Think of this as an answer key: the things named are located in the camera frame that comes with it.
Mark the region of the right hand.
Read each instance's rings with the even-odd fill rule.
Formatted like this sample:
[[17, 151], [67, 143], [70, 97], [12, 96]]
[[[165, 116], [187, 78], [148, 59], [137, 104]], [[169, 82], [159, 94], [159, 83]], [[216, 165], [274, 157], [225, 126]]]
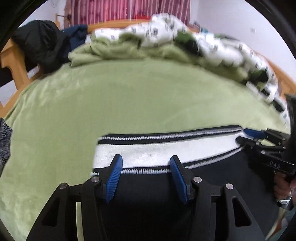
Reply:
[[274, 195], [278, 200], [290, 197], [292, 189], [290, 184], [285, 181], [285, 174], [276, 172], [274, 176]]

